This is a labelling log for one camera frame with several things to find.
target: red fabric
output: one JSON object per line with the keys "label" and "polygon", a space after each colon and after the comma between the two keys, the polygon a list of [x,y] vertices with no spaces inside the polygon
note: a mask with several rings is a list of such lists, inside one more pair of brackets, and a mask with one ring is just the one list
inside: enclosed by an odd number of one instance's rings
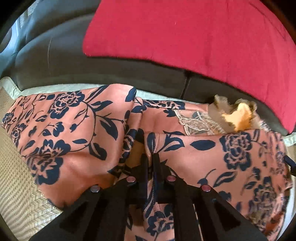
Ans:
{"label": "red fabric", "polygon": [[264,102],[289,132],[294,128],[296,46],[259,0],[102,0],[83,51],[218,79]]}

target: silver screw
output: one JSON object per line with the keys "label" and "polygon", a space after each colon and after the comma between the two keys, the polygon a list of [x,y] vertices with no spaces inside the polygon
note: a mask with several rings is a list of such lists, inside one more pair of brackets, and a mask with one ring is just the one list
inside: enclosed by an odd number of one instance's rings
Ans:
{"label": "silver screw", "polygon": [[167,180],[169,182],[174,182],[174,181],[176,181],[176,177],[175,176],[167,176]]}
{"label": "silver screw", "polygon": [[209,185],[202,185],[202,190],[204,192],[209,192],[209,191],[211,191],[211,187]]}
{"label": "silver screw", "polygon": [[133,182],[136,181],[136,178],[133,177],[133,176],[129,176],[129,177],[126,178],[126,181],[127,181],[128,183],[133,183]]}
{"label": "silver screw", "polygon": [[98,185],[91,186],[92,193],[98,193],[100,191],[100,187]]}

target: pink floral fabric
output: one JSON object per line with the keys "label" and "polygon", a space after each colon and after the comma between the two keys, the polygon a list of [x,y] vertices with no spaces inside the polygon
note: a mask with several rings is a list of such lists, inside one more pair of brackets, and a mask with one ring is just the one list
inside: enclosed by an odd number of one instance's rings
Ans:
{"label": "pink floral fabric", "polygon": [[[202,129],[187,136],[178,116],[203,121],[206,104],[135,96],[135,88],[120,84],[21,96],[1,125],[58,207],[71,205],[94,184],[107,188],[126,177],[142,153],[150,160],[159,153],[173,175],[189,185],[209,184],[275,240],[291,187],[281,135],[261,129],[208,135]],[[125,240],[172,239],[172,206],[154,201],[150,179],[143,209],[130,206]]]}

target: woven mat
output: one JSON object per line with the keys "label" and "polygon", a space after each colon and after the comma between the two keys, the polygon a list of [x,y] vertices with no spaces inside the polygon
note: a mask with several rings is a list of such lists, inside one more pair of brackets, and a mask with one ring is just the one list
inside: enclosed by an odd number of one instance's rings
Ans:
{"label": "woven mat", "polygon": [[[0,118],[13,104],[0,89]],[[61,211],[53,207],[31,177],[28,167],[0,127],[0,214],[19,241],[27,241],[56,218]]]}

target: screw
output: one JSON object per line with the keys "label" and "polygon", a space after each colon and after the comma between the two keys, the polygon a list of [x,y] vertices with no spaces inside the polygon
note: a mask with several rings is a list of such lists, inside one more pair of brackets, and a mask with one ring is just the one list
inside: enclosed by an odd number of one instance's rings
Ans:
{"label": "screw", "polygon": [[91,186],[92,193],[98,193],[100,191],[100,187],[98,185]]}
{"label": "screw", "polygon": [[211,187],[209,185],[202,185],[202,190],[204,192],[209,192],[209,191],[211,191]]}
{"label": "screw", "polygon": [[169,182],[174,182],[174,181],[176,181],[176,177],[175,176],[167,176],[167,180]]}
{"label": "screw", "polygon": [[127,181],[128,183],[133,183],[133,182],[136,181],[136,178],[133,177],[133,176],[129,176],[129,177],[126,178],[126,181]]}

